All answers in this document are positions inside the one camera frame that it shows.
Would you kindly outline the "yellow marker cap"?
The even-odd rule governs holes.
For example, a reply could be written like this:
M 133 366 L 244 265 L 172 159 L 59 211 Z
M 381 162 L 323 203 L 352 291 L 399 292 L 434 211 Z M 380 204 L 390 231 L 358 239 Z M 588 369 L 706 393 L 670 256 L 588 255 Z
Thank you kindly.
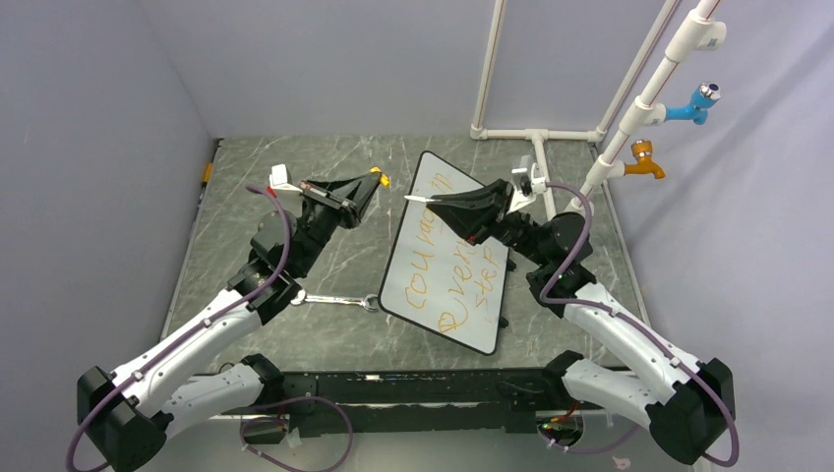
M 372 167 L 370 172 L 377 178 L 381 186 L 384 188 L 390 187 L 390 177 L 380 167 Z

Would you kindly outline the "yellow marker pen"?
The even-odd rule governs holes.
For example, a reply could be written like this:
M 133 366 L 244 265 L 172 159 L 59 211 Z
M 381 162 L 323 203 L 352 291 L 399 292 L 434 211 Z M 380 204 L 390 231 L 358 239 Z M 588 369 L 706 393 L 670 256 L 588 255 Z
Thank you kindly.
M 429 203 L 432 203 L 432 202 L 436 201 L 436 199 L 421 197 L 421 196 L 415 196 L 415 195 L 406 195 L 406 196 L 404 196 L 404 198 L 407 201 L 421 203 L 421 204 L 424 204 L 424 205 L 427 205 Z

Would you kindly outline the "black-framed whiteboard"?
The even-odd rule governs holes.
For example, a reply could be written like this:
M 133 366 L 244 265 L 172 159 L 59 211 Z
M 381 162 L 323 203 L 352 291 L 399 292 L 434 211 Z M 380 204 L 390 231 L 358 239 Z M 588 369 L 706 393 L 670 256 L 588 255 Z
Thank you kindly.
M 509 250 L 471 246 L 425 204 L 405 202 L 379 302 L 386 313 L 483 355 L 499 340 Z

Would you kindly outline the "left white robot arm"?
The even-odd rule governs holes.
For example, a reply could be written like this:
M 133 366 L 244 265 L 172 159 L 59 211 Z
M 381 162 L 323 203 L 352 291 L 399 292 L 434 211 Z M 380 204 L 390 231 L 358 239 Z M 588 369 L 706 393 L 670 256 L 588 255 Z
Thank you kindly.
M 363 219 L 389 179 L 379 168 L 336 181 L 291 183 L 276 165 L 265 186 L 249 191 L 272 206 L 250 241 L 245 263 L 190 320 L 144 354 L 113 370 L 92 367 L 77 382 L 79 427 L 72 444 L 88 438 L 104 466 L 135 471 L 169 439 L 232 410 L 268 413 L 285 405 L 284 374 L 260 354 L 205 375 L 203 367 L 239 339 L 267 325 L 302 292 L 306 277 L 340 229 Z

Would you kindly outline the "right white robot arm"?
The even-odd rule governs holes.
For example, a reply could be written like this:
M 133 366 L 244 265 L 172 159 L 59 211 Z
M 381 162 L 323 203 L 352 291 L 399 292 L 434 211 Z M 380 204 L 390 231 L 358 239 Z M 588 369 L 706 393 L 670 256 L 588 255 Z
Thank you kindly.
M 591 334 L 630 370 L 624 375 L 566 351 L 542 370 L 548 404 L 589 402 L 629 419 L 679 463 L 733 467 L 740 459 L 734 376 L 718 358 L 702 361 L 625 308 L 582 265 L 592 248 L 591 219 L 561 212 L 544 223 L 522 211 L 517 186 L 498 179 L 469 192 L 425 201 L 470 246 L 495 240 L 535 264 L 526 275 L 536 302 Z

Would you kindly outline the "silver wrench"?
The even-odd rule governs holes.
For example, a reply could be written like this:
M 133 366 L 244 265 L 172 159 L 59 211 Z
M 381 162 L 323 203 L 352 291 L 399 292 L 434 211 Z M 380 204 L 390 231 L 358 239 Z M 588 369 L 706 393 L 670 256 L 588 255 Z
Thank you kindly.
M 347 297 L 347 296 L 332 296 L 312 294 L 305 290 L 301 290 L 290 301 L 292 306 L 301 306 L 305 304 L 329 304 L 342 306 L 356 306 L 361 309 L 374 313 L 379 310 L 377 305 L 378 296 L 376 294 L 367 294 L 362 297 Z

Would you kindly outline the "orange tap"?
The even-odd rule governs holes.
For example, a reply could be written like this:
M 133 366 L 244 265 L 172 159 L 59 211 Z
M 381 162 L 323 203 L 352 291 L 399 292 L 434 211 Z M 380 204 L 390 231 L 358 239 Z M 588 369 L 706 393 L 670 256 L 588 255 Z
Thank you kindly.
M 637 140 L 630 146 L 634 163 L 624 166 L 624 175 L 651 175 L 654 179 L 663 179 L 666 174 L 662 167 L 653 160 L 654 147 L 648 140 Z

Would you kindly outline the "blue tap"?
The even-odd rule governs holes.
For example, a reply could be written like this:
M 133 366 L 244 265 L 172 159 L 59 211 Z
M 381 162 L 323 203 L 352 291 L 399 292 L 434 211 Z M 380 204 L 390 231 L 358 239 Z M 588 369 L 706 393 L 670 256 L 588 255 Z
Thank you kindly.
M 692 93 L 689 103 L 683 107 L 666 108 L 665 122 L 690 121 L 695 125 L 704 125 L 708 119 L 709 109 L 721 98 L 721 89 L 715 83 L 702 83 Z

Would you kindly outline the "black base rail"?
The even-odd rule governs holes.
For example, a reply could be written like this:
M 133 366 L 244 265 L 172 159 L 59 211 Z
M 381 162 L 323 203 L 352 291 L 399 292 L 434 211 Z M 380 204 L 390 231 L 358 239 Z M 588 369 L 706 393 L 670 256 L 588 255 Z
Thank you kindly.
M 381 372 L 287 372 L 283 393 L 232 409 L 252 420 L 246 439 L 278 443 L 345 432 L 417 433 L 497 430 L 538 434 L 573 445 L 599 419 L 600 407 L 559 391 L 540 368 Z

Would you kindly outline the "white pvc pipe frame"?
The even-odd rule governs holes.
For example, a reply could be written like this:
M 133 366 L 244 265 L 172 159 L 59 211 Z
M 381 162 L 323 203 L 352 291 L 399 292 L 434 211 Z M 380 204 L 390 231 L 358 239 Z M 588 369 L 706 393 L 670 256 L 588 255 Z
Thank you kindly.
M 491 1 L 470 136 L 523 140 L 544 162 L 551 140 L 612 138 L 585 187 L 615 176 L 626 140 L 658 124 L 658 96 L 689 55 L 726 38 L 717 1 Z

